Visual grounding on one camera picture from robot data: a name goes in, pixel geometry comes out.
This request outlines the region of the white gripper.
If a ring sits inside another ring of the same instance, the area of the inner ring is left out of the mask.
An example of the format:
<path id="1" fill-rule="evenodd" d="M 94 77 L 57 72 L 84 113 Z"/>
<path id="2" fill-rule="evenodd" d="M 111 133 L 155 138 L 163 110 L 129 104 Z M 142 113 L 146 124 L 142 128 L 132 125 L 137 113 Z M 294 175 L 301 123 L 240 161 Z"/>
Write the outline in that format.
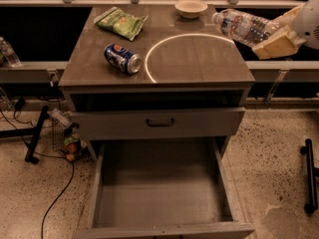
<path id="1" fill-rule="evenodd" d="M 267 40 L 252 48 L 260 59 L 294 55 L 302 45 L 319 49 L 319 0 L 308 0 L 271 21 L 272 27 L 281 27 Z"/>

